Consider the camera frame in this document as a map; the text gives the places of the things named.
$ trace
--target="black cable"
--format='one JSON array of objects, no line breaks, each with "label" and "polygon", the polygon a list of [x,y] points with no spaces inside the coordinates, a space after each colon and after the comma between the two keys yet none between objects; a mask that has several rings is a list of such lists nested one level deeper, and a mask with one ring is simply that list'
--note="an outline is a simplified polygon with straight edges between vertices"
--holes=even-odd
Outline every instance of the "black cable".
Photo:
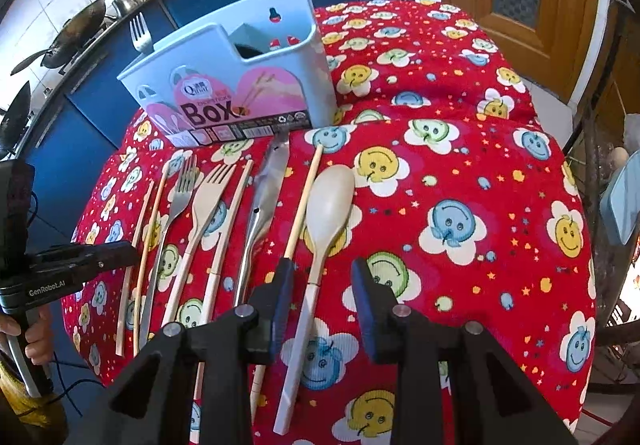
[{"label": "black cable", "polygon": [[60,365],[66,365],[68,367],[76,367],[78,369],[91,369],[91,367],[89,367],[88,365],[75,364],[74,362],[65,362],[65,361],[62,361],[62,360],[58,360],[57,357],[53,360],[53,362],[56,362],[57,364],[60,364]]},{"label": "black cable", "polygon": [[68,393],[76,385],[80,385],[81,383],[97,383],[97,385],[99,385],[101,388],[103,388],[103,389],[105,388],[105,386],[103,386],[97,380],[92,380],[91,378],[81,378],[80,380],[76,380],[74,383],[69,385],[69,387],[67,387],[65,389],[65,392],[62,393],[61,395],[56,396],[56,398],[50,399],[47,403],[45,403],[44,405],[41,405],[40,407],[34,407],[33,409],[29,409],[28,411],[21,412],[20,414],[17,415],[18,418],[22,418],[23,416],[27,416],[28,414],[31,414],[32,412],[39,411],[40,409],[42,409],[43,407],[46,407],[47,405],[51,405],[52,403],[56,403],[57,401],[60,401],[61,399],[65,398],[66,393]]},{"label": "black cable", "polygon": [[38,213],[38,197],[36,196],[36,193],[32,190],[31,191],[31,195],[33,196],[33,199],[36,202],[36,206],[33,209],[33,213],[31,214],[31,217],[29,218],[29,221],[27,221],[27,226],[31,226],[31,223],[33,222],[33,219],[36,218],[36,214]]},{"label": "black cable", "polygon": [[[55,351],[53,352],[53,358],[55,359],[55,362],[56,362],[56,369],[58,370],[58,379],[60,380],[60,385],[62,386],[62,390],[66,391],[65,381],[62,378],[62,371],[60,371],[60,362],[58,361],[58,356]],[[80,418],[82,418],[82,412],[80,411],[80,409],[78,409],[78,406],[74,402],[73,398],[71,398],[71,395],[69,393],[66,393],[66,398],[68,399],[69,403],[73,406],[73,408],[76,409],[76,412],[78,413]]]}]

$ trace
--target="metal pot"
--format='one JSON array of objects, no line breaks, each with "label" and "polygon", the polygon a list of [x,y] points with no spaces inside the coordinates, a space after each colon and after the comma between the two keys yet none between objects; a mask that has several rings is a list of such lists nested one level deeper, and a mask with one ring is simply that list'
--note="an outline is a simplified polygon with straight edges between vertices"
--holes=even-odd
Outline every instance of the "metal pot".
[{"label": "metal pot", "polygon": [[131,13],[137,6],[142,4],[143,1],[144,0],[114,0],[112,4],[116,9],[118,17],[122,18]]}]

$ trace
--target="red tablecloth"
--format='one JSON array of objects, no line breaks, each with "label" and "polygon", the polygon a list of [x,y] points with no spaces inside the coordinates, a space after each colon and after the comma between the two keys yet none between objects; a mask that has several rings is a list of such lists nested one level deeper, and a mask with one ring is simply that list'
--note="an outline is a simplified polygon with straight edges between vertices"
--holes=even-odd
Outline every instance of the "red tablecloth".
[{"label": "red tablecloth", "polygon": [[[255,442],[388,443],[396,369],[370,364],[359,344],[350,265],[360,256],[369,259],[372,273],[392,286],[399,301],[433,321],[484,324],[565,423],[575,427],[593,356],[589,237],[570,170],[557,143],[541,132],[522,81],[486,34],[450,5],[337,4],[320,9],[317,18],[340,125],[290,136],[289,170],[255,259],[252,284],[270,280],[284,252],[314,144],[321,141],[326,147],[321,170],[348,165],[357,184],[347,228],[326,262],[316,336],[310,342],[316,350],[333,346],[337,351],[328,354],[325,367],[317,361],[305,365],[310,380],[300,388],[289,434],[279,437],[271,428],[289,358],[289,345],[284,346],[281,359],[267,371]],[[193,152],[201,173],[220,160],[242,166],[250,158],[255,173],[267,144],[260,138]],[[137,114],[121,151],[104,167],[76,239],[130,239],[148,181],[159,180],[165,161],[177,162],[191,152],[175,150],[144,114]],[[240,174],[236,170],[223,195],[226,206]],[[172,174],[164,190],[163,223],[176,178]],[[251,199],[249,187],[226,254],[216,315],[232,303]],[[210,226],[191,266],[181,298],[183,322],[200,312],[217,227]],[[172,225],[167,243],[174,254],[184,251],[190,229],[189,214]],[[159,328],[170,292],[175,269],[169,269],[175,265],[170,254],[155,297],[152,331]],[[300,241],[288,339],[311,258],[308,242]],[[114,354],[122,280],[122,270],[104,273],[63,300],[66,329],[104,383],[132,355],[130,331],[126,358]],[[449,398],[445,367],[441,373],[443,395]],[[378,402],[367,402],[372,395]],[[368,412],[375,416],[373,423]],[[196,439],[197,403],[193,417]]]}]

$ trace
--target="tiled floor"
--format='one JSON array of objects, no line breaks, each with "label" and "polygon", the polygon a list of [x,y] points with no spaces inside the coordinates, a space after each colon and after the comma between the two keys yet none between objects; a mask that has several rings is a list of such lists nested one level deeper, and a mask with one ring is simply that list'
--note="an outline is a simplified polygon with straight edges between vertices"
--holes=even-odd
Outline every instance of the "tiled floor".
[{"label": "tiled floor", "polygon": [[574,129],[572,110],[540,86],[528,80],[524,80],[524,85],[531,92],[533,105],[542,128],[556,138],[560,147],[563,147]]}]

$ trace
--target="frying pan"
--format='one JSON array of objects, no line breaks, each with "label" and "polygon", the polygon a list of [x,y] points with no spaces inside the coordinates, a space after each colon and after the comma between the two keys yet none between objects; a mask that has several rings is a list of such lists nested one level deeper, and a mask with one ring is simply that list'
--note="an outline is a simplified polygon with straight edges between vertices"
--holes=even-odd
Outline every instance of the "frying pan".
[{"label": "frying pan", "polygon": [[25,82],[0,121],[0,159],[9,154],[27,125],[31,110],[31,86]]},{"label": "frying pan", "polygon": [[78,50],[98,31],[106,11],[105,0],[92,2],[65,23],[50,47],[24,59],[11,74],[15,75],[15,73],[27,69],[38,57],[43,55],[40,65],[45,68],[55,69],[68,64]]}]

